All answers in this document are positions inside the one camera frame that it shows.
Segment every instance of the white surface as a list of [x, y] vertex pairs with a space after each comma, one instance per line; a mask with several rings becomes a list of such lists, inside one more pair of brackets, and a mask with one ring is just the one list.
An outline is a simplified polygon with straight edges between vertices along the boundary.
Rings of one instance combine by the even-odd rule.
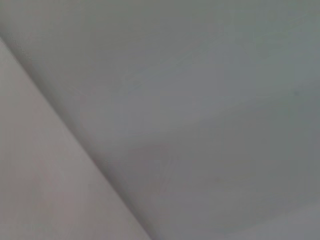
[[1, 3], [6, 41], [154, 236], [318, 202], [319, 0]]
[[149, 240], [0, 42], [0, 238]]

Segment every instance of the ceiling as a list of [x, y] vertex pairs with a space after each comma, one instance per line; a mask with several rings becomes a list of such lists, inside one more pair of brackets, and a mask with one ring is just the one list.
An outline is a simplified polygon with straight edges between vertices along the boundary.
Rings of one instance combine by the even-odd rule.
[[0, 4], [2, 38], [154, 239], [318, 201], [319, 1]]

